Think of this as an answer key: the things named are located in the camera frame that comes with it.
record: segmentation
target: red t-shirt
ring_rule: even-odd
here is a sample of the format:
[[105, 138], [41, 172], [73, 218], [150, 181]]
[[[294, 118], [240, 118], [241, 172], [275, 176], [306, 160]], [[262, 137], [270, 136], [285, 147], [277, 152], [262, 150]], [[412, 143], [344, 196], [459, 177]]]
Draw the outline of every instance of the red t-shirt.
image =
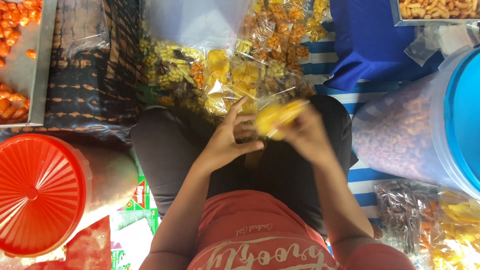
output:
[[271, 195], [240, 190], [207, 200], [188, 270], [415, 270], [402, 252], [359, 246], [342, 267], [325, 241]]

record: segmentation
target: metal tray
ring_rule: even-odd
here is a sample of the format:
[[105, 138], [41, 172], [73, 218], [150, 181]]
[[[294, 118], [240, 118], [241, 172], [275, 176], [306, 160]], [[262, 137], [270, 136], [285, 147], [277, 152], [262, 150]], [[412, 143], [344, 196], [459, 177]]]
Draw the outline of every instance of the metal tray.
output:
[[400, 13], [400, 3], [398, 0], [390, 0], [392, 8], [393, 24], [395, 26], [424, 26], [427, 23], [436, 24], [470, 24], [477, 22], [479, 19], [402, 19]]
[[[5, 66], [0, 67], [0, 82], [11, 87], [14, 93], [29, 98], [30, 112], [27, 123], [3, 124], [0, 128], [43, 125], [57, 1], [43, 1], [40, 26], [36, 22], [30, 22], [26, 27], [19, 25], [15, 29], [22, 36], [4, 58]], [[23, 0], [9, 2], [21, 3]], [[36, 59], [25, 54], [27, 49], [36, 49]]]

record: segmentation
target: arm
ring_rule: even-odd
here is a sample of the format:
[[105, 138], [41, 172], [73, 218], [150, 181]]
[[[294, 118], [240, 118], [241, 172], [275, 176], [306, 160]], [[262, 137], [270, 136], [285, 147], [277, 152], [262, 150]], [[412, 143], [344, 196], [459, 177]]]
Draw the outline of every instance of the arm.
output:
[[150, 254], [139, 270], [185, 270], [193, 254], [198, 228], [204, 212], [210, 174], [237, 157], [260, 150], [262, 142], [236, 144], [235, 138], [251, 135], [251, 125], [241, 124], [254, 116], [239, 115], [246, 101], [231, 106], [223, 124], [218, 126], [207, 146], [193, 163], [179, 193], [166, 212], [155, 234]]
[[350, 192], [319, 113], [308, 105], [295, 125], [280, 126], [286, 140], [313, 166], [328, 238], [337, 261], [345, 265], [360, 245], [375, 243], [373, 228]]

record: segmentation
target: red container lid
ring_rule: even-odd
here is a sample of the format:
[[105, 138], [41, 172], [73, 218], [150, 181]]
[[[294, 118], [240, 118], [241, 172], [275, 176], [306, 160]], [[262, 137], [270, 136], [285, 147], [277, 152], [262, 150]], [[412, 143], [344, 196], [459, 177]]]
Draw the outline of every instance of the red container lid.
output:
[[56, 138], [18, 135], [0, 144], [0, 249], [37, 257], [65, 244], [85, 209], [79, 161]]

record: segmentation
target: red plastic container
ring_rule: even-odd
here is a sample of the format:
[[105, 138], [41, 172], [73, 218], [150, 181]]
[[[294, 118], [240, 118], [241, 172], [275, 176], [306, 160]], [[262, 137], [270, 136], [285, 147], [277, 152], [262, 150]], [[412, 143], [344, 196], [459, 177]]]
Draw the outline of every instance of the red plastic container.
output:
[[82, 151], [35, 134], [0, 144], [0, 249], [6, 255], [50, 253], [132, 197], [138, 180], [132, 159], [77, 148]]

